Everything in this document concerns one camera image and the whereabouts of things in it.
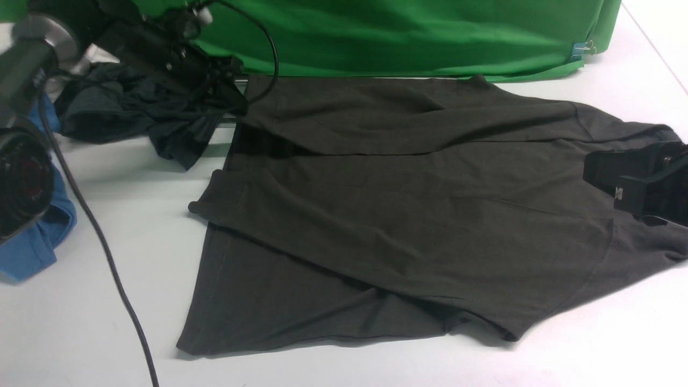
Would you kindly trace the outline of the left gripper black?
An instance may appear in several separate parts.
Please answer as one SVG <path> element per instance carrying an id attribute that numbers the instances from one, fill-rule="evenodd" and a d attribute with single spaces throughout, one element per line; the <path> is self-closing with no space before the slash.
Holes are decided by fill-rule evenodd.
<path id="1" fill-rule="evenodd" d="M 112 16 L 97 46 L 154 78 L 172 91 L 207 91 L 204 103 L 235 117 L 248 111 L 248 99 L 233 81 L 245 81 L 244 63 L 236 56 L 213 56 L 192 39 L 202 27 L 183 8 L 159 17 Z M 216 82 L 214 76 L 229 82 Z"/>

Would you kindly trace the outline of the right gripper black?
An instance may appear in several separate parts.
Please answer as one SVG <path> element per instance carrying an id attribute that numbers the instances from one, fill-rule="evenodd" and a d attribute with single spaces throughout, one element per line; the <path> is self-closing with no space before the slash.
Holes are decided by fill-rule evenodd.
<path id="1" fill-rule="evenodd" d="M 680 141 L 589 153 L 583 179 L 647 226 L 687 225 L 687 146 Z"/>

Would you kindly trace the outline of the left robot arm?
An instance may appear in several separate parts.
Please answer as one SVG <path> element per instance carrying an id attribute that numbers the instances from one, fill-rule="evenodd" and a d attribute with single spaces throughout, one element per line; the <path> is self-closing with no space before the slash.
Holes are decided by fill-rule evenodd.
<path id="1" fill-rule="evenodd" d="M 45 83 L 66 73 L 98 46 L 192 101 L 235 116 L 249 103 L 234 77 L 241 61 L 204 54 L 192 44 L 211 23 L 203 2 L 145 17 L 133 1 L 29 1 L 1 58 L 2 242 L 34 225 L 53 192 L 50 145 L 29 119 Z"/>

